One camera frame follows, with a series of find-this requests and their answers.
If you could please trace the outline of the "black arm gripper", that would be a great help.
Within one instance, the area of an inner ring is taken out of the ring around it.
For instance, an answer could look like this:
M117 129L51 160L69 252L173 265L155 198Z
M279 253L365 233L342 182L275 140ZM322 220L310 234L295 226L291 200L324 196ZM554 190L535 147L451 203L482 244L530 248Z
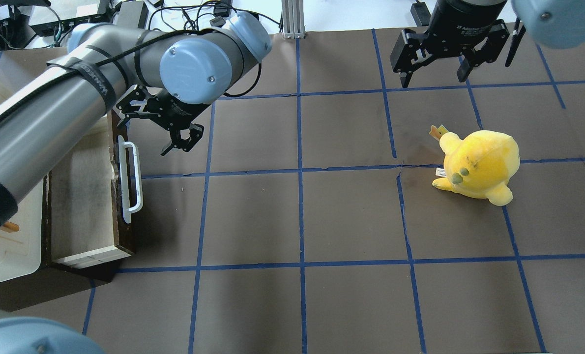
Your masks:
M506 3L505 0L438 0L430 11L431 22L425 31L403 29L390 54L390 63L399 64L401 87L409 87L419 64L437 59L463 56L457 69L460 83L465 83L483 63L495 62L510 36L505 22L499 19Z

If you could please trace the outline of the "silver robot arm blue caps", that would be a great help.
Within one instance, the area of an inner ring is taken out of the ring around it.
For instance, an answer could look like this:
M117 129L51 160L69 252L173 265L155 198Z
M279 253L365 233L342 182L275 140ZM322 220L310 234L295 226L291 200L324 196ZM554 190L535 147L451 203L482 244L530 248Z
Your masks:
M189 151L204 128L194 120L260 65L272 41L249 13L221 27L171 33L111 23L74 28L68 53L0 104L0 228L129 88L160 89L145 98L144 115Z

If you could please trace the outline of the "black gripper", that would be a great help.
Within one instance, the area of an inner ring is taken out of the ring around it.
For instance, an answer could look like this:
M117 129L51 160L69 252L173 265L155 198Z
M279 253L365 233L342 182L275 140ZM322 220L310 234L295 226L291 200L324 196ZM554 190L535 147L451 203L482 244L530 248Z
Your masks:
M210 104L189 104L161 89L157 94L140 85L129 90L116 108L121 114L117 127L124 127L131 119L149 119L169 131L170 141L161 150L161 156L173 149L190 151L204 135L205 127L192 124Z

